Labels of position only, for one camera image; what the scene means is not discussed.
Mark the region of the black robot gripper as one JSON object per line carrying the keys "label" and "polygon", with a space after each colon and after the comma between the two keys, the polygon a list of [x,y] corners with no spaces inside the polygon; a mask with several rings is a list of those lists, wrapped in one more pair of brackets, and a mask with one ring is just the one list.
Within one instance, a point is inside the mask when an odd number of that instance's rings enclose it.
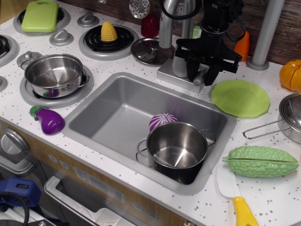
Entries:
{"label": "black robot gripper", "polygon": [[223,41],[198,39],[178,39],[175,55],[186,62],[187,78],[193,81],[199,64],[209,66],[205,75],[205,86],[215,81],[220,71],[236,73],[242,56],[228,48]]}

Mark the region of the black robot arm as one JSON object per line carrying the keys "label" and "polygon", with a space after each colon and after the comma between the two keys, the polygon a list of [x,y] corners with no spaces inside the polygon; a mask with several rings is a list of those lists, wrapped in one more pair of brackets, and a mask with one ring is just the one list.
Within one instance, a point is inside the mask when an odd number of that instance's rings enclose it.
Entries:
{"label": "black robot arm", "polygon": [[172,46],[173,22],[182,20],[182,38],[176,41],[171,71],[179,78],[193,81],[200,66],[208,66],[203,77],[204,85],[212,85],[219,72],[236,73],[242,56],[228,48],[223,41],[229,24],[244,23],[238,19],[244,2],[241,0],[186,0],[184,14],[177,16],[178,0],[160,0],[161,18],[159,46]]}

